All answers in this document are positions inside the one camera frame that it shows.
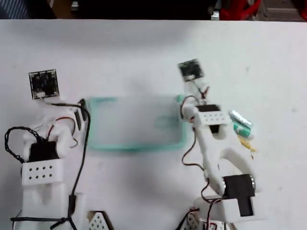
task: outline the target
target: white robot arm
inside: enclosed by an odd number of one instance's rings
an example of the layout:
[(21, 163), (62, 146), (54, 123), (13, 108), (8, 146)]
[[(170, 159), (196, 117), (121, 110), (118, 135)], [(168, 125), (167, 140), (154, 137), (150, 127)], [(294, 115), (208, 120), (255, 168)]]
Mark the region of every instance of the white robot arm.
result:
[[(194, 207), (206, 219), (209, 208), (211, 219), (237, 223), (265, 219), (263, 196), (252, 158), (241, 146), (233, 130), (230, 117), (214, 104), (182, 106), (183, 117), (193, 121), (193, 127), (203, 155), (204, 177), (221, 198), (210, 208), (210, 203), (200, 197)], [(242, 174), (222, 176), (219, 160), (226, 159)]]

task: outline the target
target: black wire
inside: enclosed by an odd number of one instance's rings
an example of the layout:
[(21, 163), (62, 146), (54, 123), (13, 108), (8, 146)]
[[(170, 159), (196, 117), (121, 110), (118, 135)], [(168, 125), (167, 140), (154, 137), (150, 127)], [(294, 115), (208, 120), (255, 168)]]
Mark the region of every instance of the black wire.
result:
[[(18, 217), (18, 216), (21, 214), (22, 211), (23, 211), (23, 210), (21, 209), (21, 210), (19, 211), (19, 213), (16, 215), (16, 217)], [(14, 226), (15, 226), (15, 221), (13, 221), (13, 223), (12, 223), (12, 230), (14, 230)]]
[(76, 138), (74, 138), (73, 140), (76, 142), (76, 144), (75, 144), (75, 145), (73, 145), (73, 146), (71, 146), (71, 149), (72, 149), (72, 148), (75, 148), (75, 147), (76, 147), (76, 146), (79, 144), (79, 142), (77, 141), (77, 139), (76, 139)]
[(186, 220), (186, 218), (188, 217), (188, 215), (192, 212), (196, 212), (196, 211), (199, 211), (200, 209), (199, 208), (195, 208), (195, 209), (191, 209), (189, 212), (187, 212), (184, 217), (182, 218), (182, 220), (180, 221), (180, 223), (178, 224), (177, 228), (175, 228), (175, 230), (180, 230), (184, 221)]
[(24, 127), (24, 126), (15, 126), (15, 127), (12, 127), (12, 128), (9, 128), (8, 131), (6, 131), (5, 135), (4, 135), (4, 147), (5, 147), (5, 150), (11, 154), (16, 160), (18, 160), (21, 164), (25, 163), (24, 159), (20, 156), (20, 155), (16, 155), (15, 153), (13, 153), (13, 151), (10, 149), (9, 147), (9, 138), (10, 138), (10, 133), (13, 131), (13, 130), (26, 130), (28, 131), (29, 133), (31, 133), (37, 140), (37, 142), (42, 142), (44, 141), (45, 139), (42, 138), (36, 131), (34, 131), (33, 129), (31, 128), (28, 128), (28, 127)]
[(73, 185), (72, 191), (71, 191), (71, 195), (74, 195), (83, 166), (84, 166), (84, 162), (85, 162), (85, 154), (86, 154), (86, 147), (87, 147), (87, 141), (88, 141), (88, 136), (89, 136), (89, 132), (90, 132), (90, 125), (91, 125), (91, 115), (88, 112), (87, 109), (85, 109), (84, 107), (82, 107), (81, 105), (78, 104), (68, 104), (68, 103), (50, 103), (51, 105), (54, 106), (60, 106), (60, 107), (76, 107), (76, 108), (80, 108), (81, 110), (83, 110), (87, 117), (88, 117), (88, 122), (87, 122), (87, 129), (86, 129), (86, 134), (85, 134), (85, 141), (84, 141), (84, 148), (83, 148), (83, 154), (82, 154), (82, 162), (81, 162), (81, 166), (79, 168), (78, 171), (78, 175), (75, 181), (75, 184)]

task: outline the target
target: white surface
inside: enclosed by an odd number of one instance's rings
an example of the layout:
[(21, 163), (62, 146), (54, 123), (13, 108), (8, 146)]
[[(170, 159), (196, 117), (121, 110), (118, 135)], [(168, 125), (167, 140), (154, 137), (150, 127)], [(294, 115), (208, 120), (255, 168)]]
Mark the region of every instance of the white surface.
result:
[[(305, 227), (299, 220), (307, 207), (306, 24), (37, 20), (0, 21), (0, 31), (2, 135), (30, 124), (38, 111), (28, 72), (57, 69), (60, 94), (71, 102), (179, 94), (177, 64), (198, 58), (209, 97), (240, 111), (258, 130), (254, 161), (272, 215), (248, 229)], [(115, 229), (174, 229), (205, 185), (197, 167), (180, 162), (192, 138), (182, 151), (89, 152), (77, 190), (87, 194), (89, 209), (107, 211)], [(10, 142), (21, 153), (22, 134), (15, 131)], [(0, 226), (8, 229), (22, 204), (21, 165), (3, 143), (0, 148)], [(80, 159), (79, 153), (67, 158), (71, 186)], [(187, 160), (201, 162), (198, 145)]]

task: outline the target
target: white plastic part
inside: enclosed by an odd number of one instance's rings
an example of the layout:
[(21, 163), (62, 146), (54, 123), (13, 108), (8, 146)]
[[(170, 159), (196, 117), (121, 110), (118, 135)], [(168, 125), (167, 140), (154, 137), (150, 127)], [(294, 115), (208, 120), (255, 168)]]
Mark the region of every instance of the white plastic part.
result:
[(198, 119), (195, 119), (195, 125), (199, 127), (229, 124), (230, 122), (229, 115), (223, 111), (199, 112)]
[(24, 163), (22, 169), (23, 186), (63, 182), (64, 160), (48, 160)]
[(101, 212), (96, 212), (88, 225), (88, 230), (109, 230), (106, 220)]
[(186, 218), (186, 226), (183, 229), (188, 230), (197, 230), (199, 227), (199, 221), (195, 217), (195, 213), (189, 213), (188, 217)]
[[(207, 219), (199, 218), (199, 212), (188, 214), (185, 224), (181, 230), (203, 230), (206, 228)], [(224, 223), (217, 220), (210, 220), (210, 230), (224, 230)]]
[[(250, 198), (253, 208), (253, 216), (242, 217), (240, 216), (239, 206), (237, 199), (227, 199), (214, 204), (210, 212), (210, 219), (218, 220), (226, 223), (238, 223), (244, 221), (267, 219), (266, 200), (263, 193), (256, 193), (255, 196)], [(199, 207), (199, 216), (202, 219), (207, 218), (209, 204), (201, 197), (194, 201), (194, 206)]]
[(237, 138), (229, 115), (224, 113), (224, 116), (228, 117), (229, 123), (221, 124), (219, 132), (216, 134), (211, 132), (209, 124), (203, 120), (203, 113), (198, 112), (194, 119), (196, 136), (203, 155), (203, 166), (206, 170), (205, 176), (210, 179), (210, 187), (217, 194), (224, 194), (224, 180), (218, 163), (220, 159), (226, 159), (243, 174), (251, 175), (256, 183), (256, 191), (260, 191), (261, 186), (254, 170), (252, 158), (246, 153), (246, 149), (242, 147)]

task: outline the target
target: cable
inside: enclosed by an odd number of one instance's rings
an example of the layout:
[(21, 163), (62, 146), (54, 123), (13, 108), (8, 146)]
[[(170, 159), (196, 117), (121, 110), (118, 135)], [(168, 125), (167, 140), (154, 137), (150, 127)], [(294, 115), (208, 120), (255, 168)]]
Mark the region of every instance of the cable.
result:
[(210, 212), (211, 212), (211, 209), (212, 209), (212, 206), (214, 204), (217, 204), (219, 202), (221, 202), (223, 200), (223, 198), (215, 198), (215, 199), (207, 199), (204, 197), (204, 195), (202, 194), (203, 191), (205, 191), (208, 187), (209, 187), (209, 184), (210, 184), (210, 180), (209, 178), (207, 179), (207, 184), (206, 186), (201, 190), (201, 197), (204, 201), (206, 201), (208, 204), (210, 204), (209, 206), (209, 210), (208, 210), (208, 214), (207, 214), (207, 225), (206, 225), (206, 230), (209, 230), (209, 226), (210, 226)]
[[(75, 133), (75, 130), (76, 130), (76, 122), (75, 122), (75, 120), (73, 118), (69, 117), (69, 116), (63, 116), (63, 117), (55, 119), (55, 122), (63, 120), (63, 119), (69, 119), (69, 120), (73, 121), (73, 130), (72, 130), (72, 133), (71, 133), (71, 135), (73, 136), (73, 134)], [(47, 133), (47, 140), (49, 140), (50, 133), (51, 133), (51, 130), (53, 128), (54, 128), (54, 125), (51, 126), (51, 128), (49, 129), (49, 131)]]
[(11, 154), (16, 160), (18, 160), (21, 164), (25, 163), (24, 159), (20, 156), (20, 155), (16, 155), (15, 153), (13, 153), (13, 151), (10, 149), (9, 147), (9, 138), (10, 138), (10, 133), (13, 131), (13, 130), (26, 130), (28, 131), (29, 133), (31, 133), (37, 140), (37, 142), (42, 142), (44, 141), (45, 139), (42, 138), (36, 131), (34, 131), (33, 129), (31, 128), (28, 128), (28, 127), (24, 127), (24, 126), (15, 126), (15, 127), (12, 127), (12, 128), (9, 128), (8, 131), (6, 131), (5, 135), (4, 135), (4, 146), (5, 146), (5, 150)]
[(192, 149), (194, 148), (195, 144), (196, 144), (196, 133), (195, 133), (195, 129), (193, 128), (193, 132), (194, 132), (194, 142), (192, 144), (192, 146), (185, 152), (185, 154), (183, 154), (182, 158), (181, 158), (181, 162), (186, 165), (186, 166), (197, 166), (199, 167), (201, 170), (204, 171), (204, 168), (197, 163), (185, 163), (184, 162), (184, 158), (188, 155), (188, 153), (190, 153), (192, 151)]
[(196, 212), (196, 211), (199, 211), (200, 209), (199, 208), (194, 208), (194, 209), (190, 209), (189, 212), (187, 212), (184, 217), (182, 218), (182, 220), (180, 221), (180, 223), (178, 224), (177, 228), (175, 228), (175, 230), (180, 230), (184, 221), (186, 220), (186, 218), (188, 217), (188, 215), (192, 212)]
[(199, 101), (195, 96), (193, 96), (193, 95), (186, 96), (186, 97), (183, 99), (183, 101), (182, 101), (182, 103), (181, 103), (181, 106), (180, 106), (180, 116), (181, 116), (182, 119), (184, 118), (183, 113), (182, 113), (182, 107), (183, 107), (184, 103), (186, 102), (186, 100), (187, 100), (188, 98), (190, 98), (190, 97), (194, 98), (194, 99), (197, 101), (197, 103), (200, 104), (200, 101)]
[[(21, 209), (16, 217), (18, 217), (21, 214), (22, 211), (23, 210)], [(15, 221), (13, 221), (13, 223), (12, 223), (12, 230), (15, 230)]]
[(78, 144), (79, 144), (79, 142), (77, 141), (77, 139), (76, 139), (76, 138), (74, 138), (73, 140), (74, 140), (74, 141), (76, 141), (76, 144), (75, 144), (75, 145), (73, 145), (73, 146), (71, 146), (71, 149), (72, 149), (72, 148), (75, 148), (75, 147), (76, 147), (76, 146), (78, 146)]
[(200, 92), (201, 94), (201, 98), (202, 99), (206, 99), (208, 91), (209, 91), (209, 86), (207, 86), (207, 88), (205, 89), (204, 92), (201, 91), (201, 89), (198, 87), (198, 85), (195, 83), (194, 80), (192, 80), (192, 83), (195, 85), (195, 87), (197, 88), (198, 92)]

